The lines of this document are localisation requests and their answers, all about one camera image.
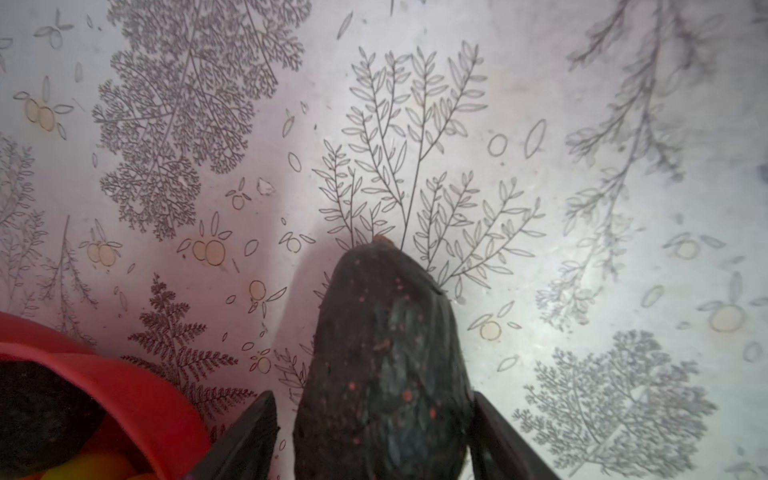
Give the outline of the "yellow fake lemon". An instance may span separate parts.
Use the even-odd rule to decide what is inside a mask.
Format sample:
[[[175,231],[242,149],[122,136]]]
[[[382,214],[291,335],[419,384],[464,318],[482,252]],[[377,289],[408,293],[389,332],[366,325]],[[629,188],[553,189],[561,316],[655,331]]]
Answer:
[[[126,480],[136,474],[121,454],[86,453],[47,470],[41,480]]]

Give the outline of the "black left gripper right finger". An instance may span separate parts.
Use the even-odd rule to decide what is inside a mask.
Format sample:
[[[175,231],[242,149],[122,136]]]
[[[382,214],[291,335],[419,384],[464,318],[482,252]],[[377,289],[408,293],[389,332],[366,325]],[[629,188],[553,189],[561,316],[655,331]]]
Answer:
[[[494,405],[474,392],[469,446],[475,479],[559,480]]]

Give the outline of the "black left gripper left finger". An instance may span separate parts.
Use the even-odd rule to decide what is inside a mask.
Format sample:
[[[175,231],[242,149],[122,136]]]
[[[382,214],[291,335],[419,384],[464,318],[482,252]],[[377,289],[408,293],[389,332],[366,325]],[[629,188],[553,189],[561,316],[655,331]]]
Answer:
[[[279,432],[272,391],[260,394],[185,480],[267,480]]]

